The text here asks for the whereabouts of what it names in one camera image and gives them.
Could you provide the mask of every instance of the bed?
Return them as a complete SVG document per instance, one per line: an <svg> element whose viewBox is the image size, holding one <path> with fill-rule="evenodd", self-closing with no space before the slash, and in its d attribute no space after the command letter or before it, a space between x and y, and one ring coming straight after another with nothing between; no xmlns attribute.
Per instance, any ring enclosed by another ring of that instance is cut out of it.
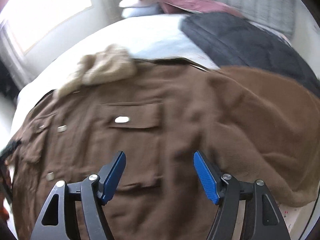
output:
<svg viewBox="0 0 320 240"><path fill-rule="evenodd" d="M295 25L295 0L217 0L237 8L253 24L276 30L291 38ZM20 92L11 135L22 125L28 112L49 91L63 83L76 67L80 57L102 51L107 45L118 43L127 47L132 58L171 59L184 58L204 71L216 70L215 62L196 46L180 29L186 15L155 15L128 18L88 36L51 63L33 82ZM312 214L315 203L292 208L280 205L292 240L300 238ZM243 203L239 214L243 213ZM238 216L236 232L239 234L242 217Z"/></svg>

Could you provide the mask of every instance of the pink pillow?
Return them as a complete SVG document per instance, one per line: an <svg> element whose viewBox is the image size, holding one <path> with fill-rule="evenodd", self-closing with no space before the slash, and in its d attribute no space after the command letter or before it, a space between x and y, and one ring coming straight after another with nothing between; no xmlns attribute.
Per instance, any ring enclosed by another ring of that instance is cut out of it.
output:
<svg viewBox="0 0 320 240"><path fill-rule="evenodd" d="M213 0L160 0L161 8L165 13L181 13L186 11L208 12L227 12L234 16L243 18L243 15L235 8L221 2Z"/></svg>

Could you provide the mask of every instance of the black garment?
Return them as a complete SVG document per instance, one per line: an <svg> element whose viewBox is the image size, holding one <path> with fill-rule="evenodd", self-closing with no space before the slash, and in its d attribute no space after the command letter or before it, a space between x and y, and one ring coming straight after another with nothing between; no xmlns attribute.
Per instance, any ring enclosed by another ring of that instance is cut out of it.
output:
<svg viewBox="0 0 320 240"><path fill-rule="evenodd" d="M20 92L2 61L0 61L0 92L14 103L16 103Z"/></svg>
<svg viewBox="0 0 320 240"><path fill-rule="evenodd" d="M310 66L278 37L228 13L196 14L180 29L218 66L256 67L295 79L320 97L320 82Z"/></svg>

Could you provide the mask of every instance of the button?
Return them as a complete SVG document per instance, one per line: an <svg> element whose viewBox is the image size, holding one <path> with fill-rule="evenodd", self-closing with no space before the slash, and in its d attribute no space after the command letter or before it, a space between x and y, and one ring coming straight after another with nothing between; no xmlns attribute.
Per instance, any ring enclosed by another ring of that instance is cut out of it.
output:
<svg viewBox="0 0 320 240"><path fill-rule="evenodd" d="M115 122L117 123L124 123L124 122L129 122L130 118L127 116L119 116L115 119Z"/></svg>
<svg viewBox="0 0 320 240"><path fill-rule="evenodd" d="M47 179L47 181L51 181L54 179L54 173L53 172L49 172L45 178Z"/></svg>
<svg viewBox="0 0 320 240"><path fill-rule="evenodd" d="M62 125L58 127L58 132L64 132L67 129L66 125Z"/></svg>

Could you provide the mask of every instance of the bright window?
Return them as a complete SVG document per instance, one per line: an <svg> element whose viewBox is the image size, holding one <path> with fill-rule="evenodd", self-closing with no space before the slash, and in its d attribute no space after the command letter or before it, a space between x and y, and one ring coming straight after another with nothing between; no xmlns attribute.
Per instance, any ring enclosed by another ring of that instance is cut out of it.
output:
<svg viewBox="0 0 320 240"><path fill-rule="evenodd" d="M90 6L91 0L10 0L5 17L25 52L54 27Z"/></svg>

